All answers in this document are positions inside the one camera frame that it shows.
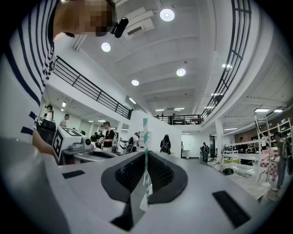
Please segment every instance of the man in black shirt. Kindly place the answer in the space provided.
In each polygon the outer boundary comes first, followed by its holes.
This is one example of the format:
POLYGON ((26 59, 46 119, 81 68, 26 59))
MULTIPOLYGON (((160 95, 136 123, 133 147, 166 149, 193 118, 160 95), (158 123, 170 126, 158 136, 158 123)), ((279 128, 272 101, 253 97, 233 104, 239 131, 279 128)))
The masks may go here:
POLYGON ((112 152, 112 141, 114 139, 115 133, 111 129, 110 123, 108 121, 104 122, 104 128, 107 130, 105 134, 105 140, 102 141, 104 143, 103 150, 112 152))

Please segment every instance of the man in white shirt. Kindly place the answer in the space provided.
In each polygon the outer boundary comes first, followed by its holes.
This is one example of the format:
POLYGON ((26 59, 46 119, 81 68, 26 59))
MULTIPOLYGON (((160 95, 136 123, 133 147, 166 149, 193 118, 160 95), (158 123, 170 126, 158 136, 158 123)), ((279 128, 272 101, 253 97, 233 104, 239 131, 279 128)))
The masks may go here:
POLYGON ((61 127, 66 127, 66 120, 69 120, 69 114, 66 114, 66 115, 64 116, 64 119, 61 120, 59 126, 61 126, 61 127))
POLYGON ((135 133, 133 136, 133 148, 132 152, 136 152, 136 148, 139 146, 139 139, 138 139, 138 133, 135 133))

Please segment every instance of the ceiling vent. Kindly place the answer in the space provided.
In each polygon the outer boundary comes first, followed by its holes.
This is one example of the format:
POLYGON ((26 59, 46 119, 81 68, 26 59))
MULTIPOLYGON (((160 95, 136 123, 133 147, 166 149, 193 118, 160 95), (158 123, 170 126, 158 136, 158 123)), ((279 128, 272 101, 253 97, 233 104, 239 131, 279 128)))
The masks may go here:
POLYGON ((124 30, 123 36, 129 40, 142 32, 155 28, 151 20, 153 15, 153 11, 146 11, 144 7, 126 15, 125 17, 128 18, 129 23, 124 30))

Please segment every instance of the black backpack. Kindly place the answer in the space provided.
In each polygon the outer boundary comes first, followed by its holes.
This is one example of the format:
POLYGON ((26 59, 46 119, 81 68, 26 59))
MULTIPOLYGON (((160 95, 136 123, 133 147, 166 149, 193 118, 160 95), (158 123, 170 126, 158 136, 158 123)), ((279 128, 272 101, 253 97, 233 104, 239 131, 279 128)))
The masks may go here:
POLYGON ((133 145, 133 137, 130 137, 130 138, 129 138, 128 144, 133 145))
POLYGON ((165 142, 164 139, 163 139, 163 145, 161 147, 161 151, 160 152, 163 152, 163 153, 166 153, 166 154, 169 153, 168 142, 165 142))

